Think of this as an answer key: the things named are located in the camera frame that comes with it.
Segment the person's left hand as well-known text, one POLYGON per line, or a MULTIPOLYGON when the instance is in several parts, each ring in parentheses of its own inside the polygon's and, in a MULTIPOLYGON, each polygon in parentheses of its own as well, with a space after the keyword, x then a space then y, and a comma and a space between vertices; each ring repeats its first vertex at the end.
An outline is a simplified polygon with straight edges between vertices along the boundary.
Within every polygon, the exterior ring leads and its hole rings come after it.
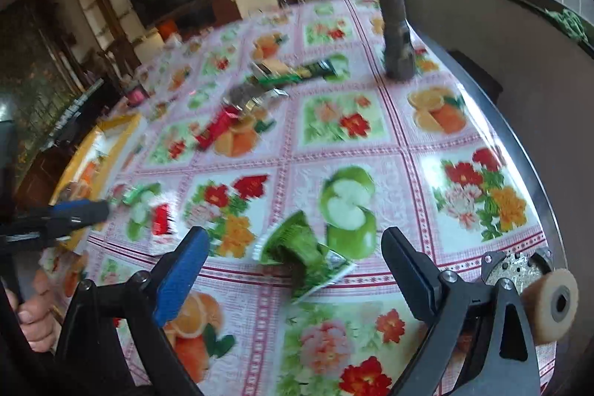
POLYGON ((20 328, 35 353, 51 351, 59 337, 58 321, 52 308, 54 297, 50 281, 42 269, 33 278, 33 295, 17 310, 20 328))

